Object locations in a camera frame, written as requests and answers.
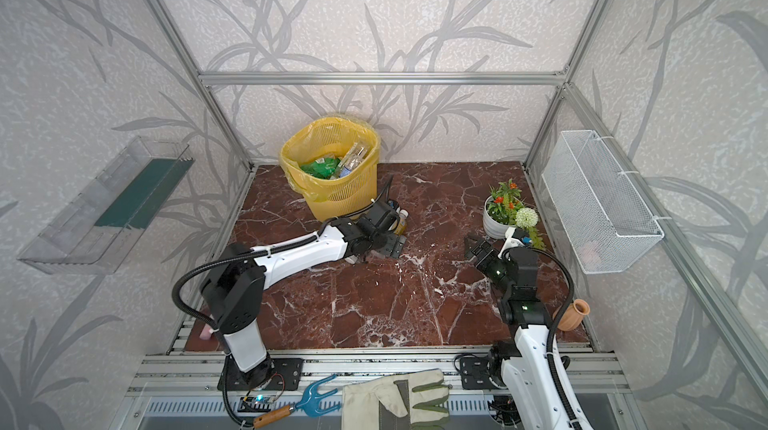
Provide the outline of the yellow liquid bottle red label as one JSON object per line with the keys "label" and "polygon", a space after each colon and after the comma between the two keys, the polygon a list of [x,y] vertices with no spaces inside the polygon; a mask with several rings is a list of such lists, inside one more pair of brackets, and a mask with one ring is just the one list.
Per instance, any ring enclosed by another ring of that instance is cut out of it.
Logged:
{"label": "yellow liquid bottle red label", "polygon": [[396,235],[403,235],[405,233],[405,230],[407,228],[408,216],[409,216],[409,213],[407,210],[404,210],[404,209],[398,210],[398,222],[394,230],[394,233]]}

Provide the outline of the green plastic bottle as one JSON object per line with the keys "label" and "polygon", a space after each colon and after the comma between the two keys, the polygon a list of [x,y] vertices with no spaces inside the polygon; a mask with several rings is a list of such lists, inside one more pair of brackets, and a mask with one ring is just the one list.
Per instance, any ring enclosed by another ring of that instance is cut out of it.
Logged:
{"label": "green plastic bottle", "polygon": [[301,165],[300,169],[313,178],[329,180],[335,175],[339,163],[340,159],[336,156],[326,155]]}

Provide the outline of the small clear grey bottle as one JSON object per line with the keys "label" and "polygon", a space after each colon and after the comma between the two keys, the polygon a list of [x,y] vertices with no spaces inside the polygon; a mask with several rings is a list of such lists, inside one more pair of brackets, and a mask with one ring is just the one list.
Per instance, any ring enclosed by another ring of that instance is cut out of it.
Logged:
{"label": "small clear grey bottle", "polygon": [[339,171],[343,166],[353,167],[354,170],[363,163],[369,151],[369,147],[362,143],[355,143],[347,154],[340,161],[337,169],[336,176],[338,177]]}

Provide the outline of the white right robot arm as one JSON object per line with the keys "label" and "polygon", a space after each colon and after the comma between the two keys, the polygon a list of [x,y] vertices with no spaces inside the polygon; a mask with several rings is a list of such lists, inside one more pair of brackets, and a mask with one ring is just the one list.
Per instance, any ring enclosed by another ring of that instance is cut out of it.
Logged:
{"label": "white right robot arm", "polygon": [[[488,375],[505,386],[525,429],[590,429],[592,427],[557,347],[557,327],[574,302],[574,282],[566,266],[551,253],[512,235],[498,250],[487,239],[468,235],[465,257],[502,292],[498,309],[514,330],[511,341],[492,345]],[[565,302],[551,315],[538,298],[539,259],[553,262],[567,285]]]}

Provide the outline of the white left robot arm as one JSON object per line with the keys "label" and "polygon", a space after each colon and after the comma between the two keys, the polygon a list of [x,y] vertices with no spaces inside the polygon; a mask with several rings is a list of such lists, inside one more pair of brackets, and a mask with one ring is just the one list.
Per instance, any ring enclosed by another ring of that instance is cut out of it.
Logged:
{"label": "white left robot arm", "polygon": [[395,233],[399,207],[392,205],[387,181],[364,208],[332,217],[319,230],[274,245],[229,246],[216,261],[183,276],[171,300],[184,314],[203,322],[225,352],[221,383],[237,377],[248,389],[277,373],[258,326],[263,293],[310,268],[377,252],[397,259],[405,237]]}

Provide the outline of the yellow ribbed plastic bin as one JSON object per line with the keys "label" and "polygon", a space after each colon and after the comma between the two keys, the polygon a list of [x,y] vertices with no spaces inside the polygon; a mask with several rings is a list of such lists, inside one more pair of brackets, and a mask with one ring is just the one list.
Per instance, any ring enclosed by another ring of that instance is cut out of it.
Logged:
{"label": "yellow ribbed plastic bin", "polygon": [[[362,163],[348,176],[319,179],[301,169],[322,157],[343,158],[356,144],[367,148]],[[360,210],[377,193],[381,139],[368,123],[353,117],[320,118],[291,137],[279,153],[279,164],[292,190],[300,194],[318,221]]]}

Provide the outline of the yellow bin liner bag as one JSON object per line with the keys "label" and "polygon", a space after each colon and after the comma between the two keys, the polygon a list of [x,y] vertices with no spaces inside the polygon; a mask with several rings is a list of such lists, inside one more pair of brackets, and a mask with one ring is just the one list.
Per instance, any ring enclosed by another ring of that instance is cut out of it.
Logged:
{"label": "yellow bin liner bag", "polygon": [[[321,180],[305,174],[300,166],[325,155],[344,157],[357,142],[369,147],[363,163],[349,176]],[[290,187],[309,202],[342,201],[350,198],[369,180],[379,161],[381,139],[367,122],[345,115],[331,115],[315,120],[282,147],[279,164]]]}

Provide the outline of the potted plant red flowers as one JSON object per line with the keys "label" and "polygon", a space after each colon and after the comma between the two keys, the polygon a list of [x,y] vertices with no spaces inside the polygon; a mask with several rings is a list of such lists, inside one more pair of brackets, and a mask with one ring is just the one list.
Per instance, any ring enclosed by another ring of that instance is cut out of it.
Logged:
{"label": "potted plant red flowers", "polygon": [[521,188],[513,180],[491,188],[483,210],[483,228],[488,237],[501,240],[509,228],[521,229],[534,248],[545,250],[538,224],[538,213],[524,202]]}

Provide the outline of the small terracotta vase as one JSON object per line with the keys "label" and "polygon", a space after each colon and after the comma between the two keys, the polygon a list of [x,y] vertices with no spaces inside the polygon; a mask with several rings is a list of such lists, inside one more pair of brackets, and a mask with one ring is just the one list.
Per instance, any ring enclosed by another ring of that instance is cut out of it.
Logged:
{"label": "small terracotta vase", "polygon": [[582,324],[584,318],[590,314],[590,311],[590,305],[585,300],[575,299],[569,304],[557,328],[563,332],[575,330]]}

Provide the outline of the white green work glove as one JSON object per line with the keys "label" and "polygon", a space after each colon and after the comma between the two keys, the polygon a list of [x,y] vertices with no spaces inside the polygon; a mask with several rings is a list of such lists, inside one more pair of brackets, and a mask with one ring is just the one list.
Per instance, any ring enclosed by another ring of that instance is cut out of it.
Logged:
{"label": "white green work glove", "polygon": [[342,429],[442,429],[451,387],[439,369],[396,374],[345,386]]}

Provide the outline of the blue garden hand fork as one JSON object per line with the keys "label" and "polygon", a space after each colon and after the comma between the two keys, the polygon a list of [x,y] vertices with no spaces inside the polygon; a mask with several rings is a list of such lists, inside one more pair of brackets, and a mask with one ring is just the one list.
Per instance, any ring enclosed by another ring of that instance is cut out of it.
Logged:
{"label": "blue garden hand fork", "polygon": [[250,425],[251,429],[259,429],[284,418],[291,416],[296,411],[304,412],[308,417],[318,418],[330,413],[339,411],[341,404],[336,403],[328,407],[323,406],[323,401],[336,395],[339,389],[332,389],[328,392],[321,393],[320,387],[323,384],[329,383],[337,378],[337,374],[332,374],[326,378],[311,383],[304,390],[301,399],[298,403],[287,405],[276,410],[272,410],[265,415],[257,417]]}

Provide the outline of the green circuit board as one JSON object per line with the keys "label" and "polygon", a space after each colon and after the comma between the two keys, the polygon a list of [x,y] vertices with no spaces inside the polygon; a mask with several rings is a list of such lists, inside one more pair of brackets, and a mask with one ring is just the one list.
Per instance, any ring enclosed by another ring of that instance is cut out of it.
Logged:
{"label": "green circuit board", "polygon": [[273,409],[278,395],[246,395],[240,398],[238,411],[241,413],[267,413]]}

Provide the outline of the clear wall shelf green mat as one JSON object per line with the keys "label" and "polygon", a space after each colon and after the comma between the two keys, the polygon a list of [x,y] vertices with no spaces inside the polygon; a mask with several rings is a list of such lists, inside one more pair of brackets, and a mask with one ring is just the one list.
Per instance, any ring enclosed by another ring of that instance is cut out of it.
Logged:
{"label": "clear wall shelf green mat", "polygon": [[115,273],[193,164],[186,143],[134,138],[18,260],[48,275]]}

